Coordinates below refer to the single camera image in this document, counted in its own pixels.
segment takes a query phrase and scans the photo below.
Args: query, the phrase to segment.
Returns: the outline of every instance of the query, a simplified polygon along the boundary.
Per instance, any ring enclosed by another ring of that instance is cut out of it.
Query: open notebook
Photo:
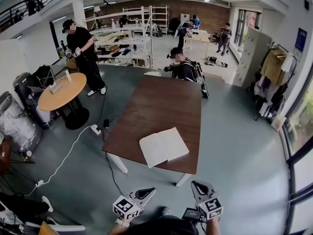
[[[149,168],[189,153],[176,127],[142,138],[139,145]]]

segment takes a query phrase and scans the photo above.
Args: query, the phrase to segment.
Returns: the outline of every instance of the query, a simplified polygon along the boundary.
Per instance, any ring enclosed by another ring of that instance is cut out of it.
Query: black table base
[[[88,121],[89,111],[86,108],[83,108],[78,97],[75,97],[73,101],[69,102],[64,107],[69,108],[70,113],[66,115],[63,109],[59,109],[59,112],[65,121],[65,126],[67,129],[76,130],[82,127]]]

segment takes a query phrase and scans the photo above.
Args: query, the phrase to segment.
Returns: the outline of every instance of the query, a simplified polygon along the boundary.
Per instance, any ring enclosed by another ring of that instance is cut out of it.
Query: metal cabinet
[[[234,85],[247,88],[255,80],[255,73],[260,68],[271,38],[253,28],[248,28],[245,47],[238,64]]]

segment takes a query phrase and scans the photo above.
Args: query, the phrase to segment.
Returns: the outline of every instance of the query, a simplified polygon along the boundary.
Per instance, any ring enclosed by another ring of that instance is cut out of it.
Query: dark brown table
[[[102,150],[124,173],[128,170],[119,157],[147,164],[139,140],[176,127],[189,153],[156,167],[184,173],[181,186],[197,173],[200,128],[201,85],[180,79],[144,75]]]

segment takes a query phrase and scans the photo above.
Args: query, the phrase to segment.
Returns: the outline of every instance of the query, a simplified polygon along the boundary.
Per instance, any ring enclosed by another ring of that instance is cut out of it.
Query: round table
[[[65,126],[70,130],[76,130],[82,127],[89,118],[89,111],[83,108],[77,97],[86,85],[87,79],[82,73],[72,73],[70,77],[71,81],[67,79],[67,76],[55,81],[56,84],[61,83],[63,85],[55,94],[47,87],[39,98],[38,108],[42,111],[58,110],[65,120]],[[70,110],[68,115],[62,109],[64,106]]]

